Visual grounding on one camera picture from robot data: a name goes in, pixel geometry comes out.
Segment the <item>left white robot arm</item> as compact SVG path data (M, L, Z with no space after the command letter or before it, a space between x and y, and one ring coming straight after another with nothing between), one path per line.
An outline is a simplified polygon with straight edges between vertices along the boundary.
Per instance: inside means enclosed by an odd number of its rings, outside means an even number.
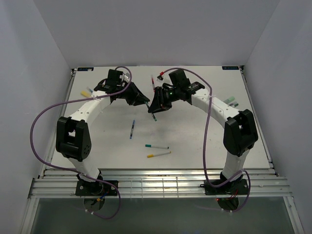
M93 195L102 192L103 182L100 170L91 160L89 126L116 99L124 99L133 106L150 101L133 82L104 79L94 88L90 101L69 117L60 117L57 122L56 151L74 165L82 186Z

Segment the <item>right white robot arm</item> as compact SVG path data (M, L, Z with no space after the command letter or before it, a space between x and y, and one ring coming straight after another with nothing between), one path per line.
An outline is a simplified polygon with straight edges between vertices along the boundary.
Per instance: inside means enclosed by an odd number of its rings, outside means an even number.
M231 194L247 188L242 178L246 157L258 140L258 133L253 113L246 109L237 110L225 102L213 97L199 82L184 88L163 84L156 87L154 98L149 107L150 113L171 109L174 101L183 100L208 114L224 129L223 145L227 150L224 168L217 180L205 180L201 185L207 195Z

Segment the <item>red pen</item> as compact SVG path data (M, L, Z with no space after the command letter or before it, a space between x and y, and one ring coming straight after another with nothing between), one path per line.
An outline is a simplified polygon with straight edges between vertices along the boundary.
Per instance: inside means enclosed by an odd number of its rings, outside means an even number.
M155 82L154 82L154 77L153 77L153 75L151 75L151 82L152 82L153 91L155 92Z

